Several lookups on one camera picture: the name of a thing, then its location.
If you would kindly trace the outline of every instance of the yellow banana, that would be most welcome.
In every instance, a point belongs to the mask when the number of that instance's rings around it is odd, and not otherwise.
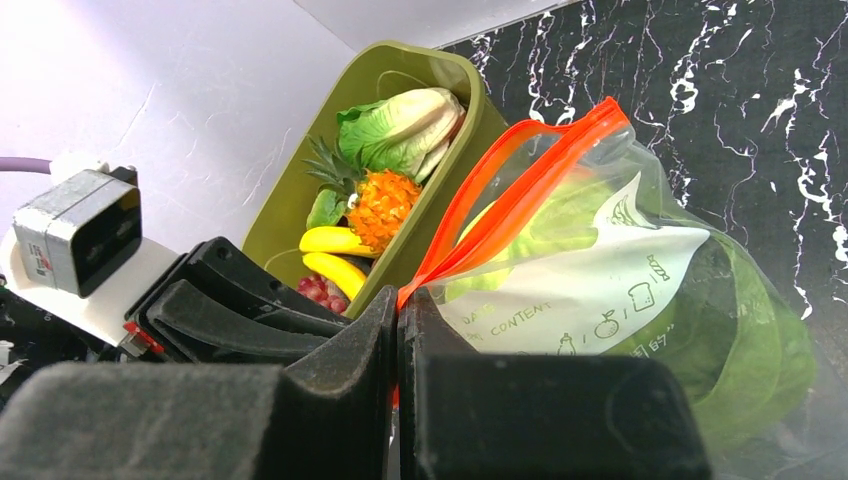
[[[347,260],[329,253],[313,252],[303,256],[303,264],[335,283],[350,301],[362,290],[365,274]]]
[[[343,253],[359,257],[377,258],[379,255],[362,244],[347,227],[315,227],[300,238],[300,251],[305,253]]]

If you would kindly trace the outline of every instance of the olive green container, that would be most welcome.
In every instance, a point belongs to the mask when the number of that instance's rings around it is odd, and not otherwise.
[[[486,97],[480,74],[465,58],[397,42],[380,42],[348,65],[307,132],[334,141],[339,131],[337,112],[423,87],[444,87],[453,92],[468,109],[465,122],[409,217],[345,313],[350,318],[357,318],[383,286],[409,283],[457,189],[507,125]],[[301,160],[313,157],[304,138],[262,206],[243,247],[254,262],[290,286],[310,274],[296,249],[321,183],[304,173],[307,165]]]

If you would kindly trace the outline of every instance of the clear plastic bag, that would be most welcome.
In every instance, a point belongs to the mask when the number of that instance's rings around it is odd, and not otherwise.
[[[848,478],[844,386],[748,253],[678,205],[612,99],[507,131],[400,304],[421,286],[483,353],[663,362],[718,478]]]

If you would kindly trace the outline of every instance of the red grapes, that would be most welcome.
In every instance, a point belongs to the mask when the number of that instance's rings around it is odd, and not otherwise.
[[[300,279],[300,282],[297,284],[297,291],[304,297],[338,314],[342,314],[347,310],[345,299],[331,294],[330,281],[317,273]]]

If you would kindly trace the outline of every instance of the white wall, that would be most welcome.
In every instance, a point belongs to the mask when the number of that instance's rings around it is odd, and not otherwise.
[[[353,55],[291,0],[0,0],[0,155],[135,165],[147,236],[240,243]],[[0,235],[49,186],[0,173]]]
[[[380,40],[438,47],[566,0],[295,0],[354,50]]]

